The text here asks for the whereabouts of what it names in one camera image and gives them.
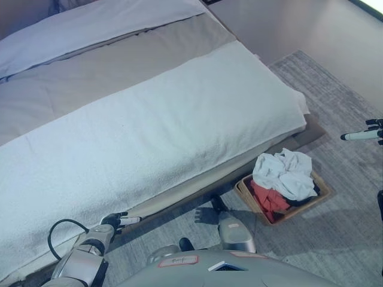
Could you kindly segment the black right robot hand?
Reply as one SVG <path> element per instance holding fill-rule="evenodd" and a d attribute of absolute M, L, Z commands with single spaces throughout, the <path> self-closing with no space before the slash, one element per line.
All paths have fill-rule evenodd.
<path fill-rule="evenodd" d="M 362 132 L 342 134 L 343 141 L 356 141 L 365 139 L 382 139 L 382 119 L 369 119 L 365 121 L 367 129 Z"/>

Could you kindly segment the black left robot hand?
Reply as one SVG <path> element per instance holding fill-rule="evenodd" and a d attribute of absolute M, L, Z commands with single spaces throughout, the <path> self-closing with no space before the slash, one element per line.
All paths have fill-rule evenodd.
<path fill-rule="evenodd" d="M 111 213 L 101 220 L 101 225 L 110 225 L 114 229 L 114 234 L 121 234 L 122 230 L 129 225 L 140 223 L 140 216 L 129 217 L 128 212 Z"/>

